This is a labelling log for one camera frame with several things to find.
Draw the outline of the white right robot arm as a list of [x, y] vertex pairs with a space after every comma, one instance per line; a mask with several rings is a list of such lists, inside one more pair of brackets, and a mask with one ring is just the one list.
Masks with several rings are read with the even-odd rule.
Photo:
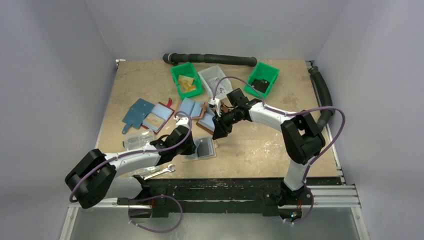
[[308, 165], [326, 145], [321, 129], [309, 112], [294, 112], [268, 106], [261, 100], [249, 100], [241, 89], [227, 94], [231, 108], [223, 111], [221, 101], [211, 98], [208, 106], [214, 111], [212, 118], [214, 140], [227, 137], [233, 125], [240, 121], [263, 124], [282, 133], [286, 152], [290, 157], [289, 168], [283, 179], [280, 196], [288, 204], [300, 198], [300, 189], [304, 187]]

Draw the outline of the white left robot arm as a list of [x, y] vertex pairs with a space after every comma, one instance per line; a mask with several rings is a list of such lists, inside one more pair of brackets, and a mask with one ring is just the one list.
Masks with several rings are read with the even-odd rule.
[[164, 140], [157, 139], [137, 149], [118, 153], [92, 149], [64, 179], [71, 191], [69, 201], [91, 208], [111, 197], [109, 191], [117, 177], [171, 162], [177, 155], [191, 155], [195, 149], [192, 129], [184, 125], [177, 126]]

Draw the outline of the cream card holder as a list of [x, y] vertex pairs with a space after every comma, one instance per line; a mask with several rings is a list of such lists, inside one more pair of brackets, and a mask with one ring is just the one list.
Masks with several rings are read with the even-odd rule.
[[216, 157], [216, 147], [211, 136], [194, 138], [193, 141], [195, 144], [195, 152], [185, 157], [186, 162]]

